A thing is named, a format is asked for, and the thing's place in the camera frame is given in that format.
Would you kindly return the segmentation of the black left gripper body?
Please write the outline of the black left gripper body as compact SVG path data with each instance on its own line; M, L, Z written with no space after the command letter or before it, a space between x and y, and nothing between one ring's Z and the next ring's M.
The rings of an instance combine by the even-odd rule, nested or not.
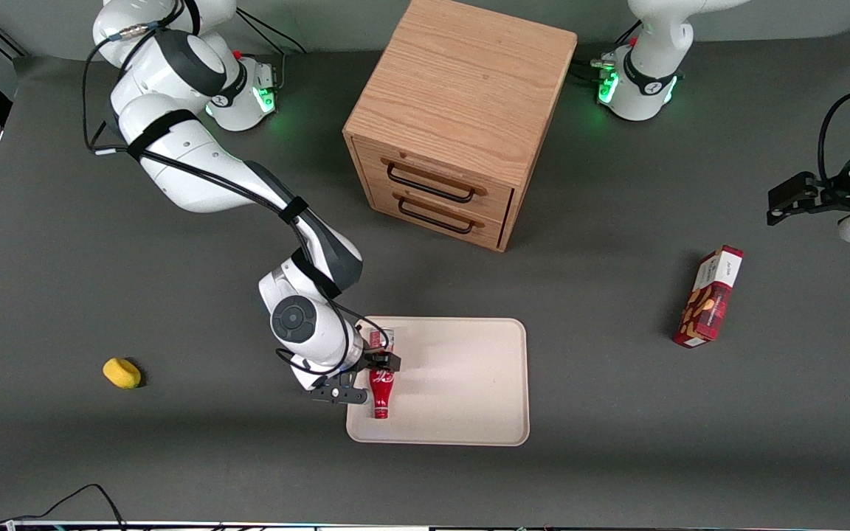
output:
M850 214L850 175L848 173L840 173L834 178L815 177L814 185L818 189L818 195L814 199L812 214L832 211Z

